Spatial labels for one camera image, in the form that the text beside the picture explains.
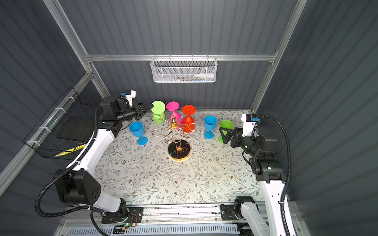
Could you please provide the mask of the green wine glass front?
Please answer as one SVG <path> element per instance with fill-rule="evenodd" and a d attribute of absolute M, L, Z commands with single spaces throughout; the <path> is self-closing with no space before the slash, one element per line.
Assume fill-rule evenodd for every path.
<path fill-rule="evenodd" d="M 230 120 L 223 120 L 223 121 L 221 121 L 221 123 L 220 123 L 220 127 L 221 127 L 221 128 L 227 128 L 227 129 L 233 129 L 233 122 L 230 121 Z M 221 136 L 221 135 L 218 137 L 218 141 L 219 141 L 221 144 L 223 144 L 223 140 L 222 140 L 222 136 Z"/>

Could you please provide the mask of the green wine glass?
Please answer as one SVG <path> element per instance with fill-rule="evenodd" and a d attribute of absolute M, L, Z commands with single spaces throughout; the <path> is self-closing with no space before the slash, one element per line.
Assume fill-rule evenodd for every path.
<path fill-rule="evenodd" d="M 165 104 L 162 101 L 154 101 L 152 103 L 153 108 L 151 109 L 152 111 L 152 121 L 153 123 L 157 125 L 162 125 L 164 123 L 165 119 Z"/>
<path fill-rule="evenodd" d="M 227 128 L 227 129 L 233 129 L 233 122 L 230 121 L 230 120 L 223 120 L 223 121 L 221 121 L 221 123 L 220 123 L 220 127 L 221 127 L 221 128 Z M 221 144 L 223 144 L 223 140 L 222 140 L 222 136 L 221 136 L 221 135 L 218 137 L 218 141 L 219 141 Z"/>

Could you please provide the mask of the blue wine glass front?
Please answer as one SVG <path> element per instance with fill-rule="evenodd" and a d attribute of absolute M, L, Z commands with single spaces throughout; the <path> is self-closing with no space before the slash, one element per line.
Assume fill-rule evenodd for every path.
<path fill-rule="evenodd" d="M 204 132 L 204 138 L 206 139 L 213 139 L 214 134 L 213 130 L 215 129 L 217 124 L 217 118 L 214 116 L 206 116 L 204 119 L 204 127 L 206 131 Z"/>

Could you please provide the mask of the blue wine glass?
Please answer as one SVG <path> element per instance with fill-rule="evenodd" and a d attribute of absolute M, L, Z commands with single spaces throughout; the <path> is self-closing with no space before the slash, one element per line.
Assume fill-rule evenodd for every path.
<path fill-rule="evenodd" d="M 133 122 L 129 129 L 133 136 L 138 138 L 137 144 L 140 146 L 146 145 L 148 142 L 148 138 L 144 137 L 144 127 L 141 122 Z"/>
<path fill-rule="evenodd" d="M 204 127 L 206 131 L 204 132 L 204 138 L 206 139 L 213 139 L 214 134 L 213 130 L 215 129 L 217 124 L 217 118 L 214 116 L 206 116 L 204 119 Z"/>

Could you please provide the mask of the red wine glass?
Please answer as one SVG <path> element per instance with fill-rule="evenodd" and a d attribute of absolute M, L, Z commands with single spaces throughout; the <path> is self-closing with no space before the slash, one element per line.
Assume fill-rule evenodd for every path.
<path fill-rule="evenodd" d="M 191 133 L 195 130 L 195 120 L 192 115 L 195 113 L 196 109 L 193 105 L 185 105 L 182 111 L 186 115 L 183 118 L 183 131 Z"/>

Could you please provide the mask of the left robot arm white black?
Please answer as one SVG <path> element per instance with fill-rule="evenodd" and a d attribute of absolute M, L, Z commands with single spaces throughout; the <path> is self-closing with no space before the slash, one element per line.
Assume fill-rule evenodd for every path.
<path fill-rule="evenodd" d="M 65 170 L 55 173 L 54 184 L 63 203 L 92 206 L 111 213 L 121 210 L 123 200 L 101 189 L 95 179 L 95 168 L 123 122 L 136 122 L 152 108 L 153 104 L 140 103 L 133 95 L 108 96 L 102 100 L 95 112 L 92 137 Z"/>

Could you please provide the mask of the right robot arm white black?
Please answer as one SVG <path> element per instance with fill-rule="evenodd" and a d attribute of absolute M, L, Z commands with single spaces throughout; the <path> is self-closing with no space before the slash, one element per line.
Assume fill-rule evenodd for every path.
<path fill-rule="evenodd" d="M 256 175 L 264 195 L 267 219 L 261 216 L 254 200 L 250 197 L 237 197 L 234 213 L 249 224 L 255 236 L 294 236 L 296 234 L 286 199 L 285 176 L 281 163 L 274 157 L 277 137 L 268 127 L 260 127 L 256 137 L 243 136 L 242 129 L 220 128 L 224 144 L 241 148 L 243 154 L 250 156 L 248 164 Z"/>

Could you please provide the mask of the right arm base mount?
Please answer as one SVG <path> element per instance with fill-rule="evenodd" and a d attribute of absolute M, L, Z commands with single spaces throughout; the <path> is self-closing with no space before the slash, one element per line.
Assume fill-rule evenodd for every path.
<path fill-rule="evenodd" d="M 255 203 L 251 196 L 237 196 L 233 204 L 220 204 L 221 219 L 223 221 L 243 220 L 241 205 L 244 203 Z"/>

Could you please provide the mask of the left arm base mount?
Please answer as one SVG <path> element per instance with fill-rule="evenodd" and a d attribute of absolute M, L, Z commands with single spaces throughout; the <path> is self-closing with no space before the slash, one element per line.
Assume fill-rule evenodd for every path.
<path fill-rule="evenodd" d="M 140 223 L 143 217 L 143 207 L 129 207 L 124 199 L 121 200 L 117 212 L 106 212 L 102 217 L 102 224 L 132 224 Z"/>

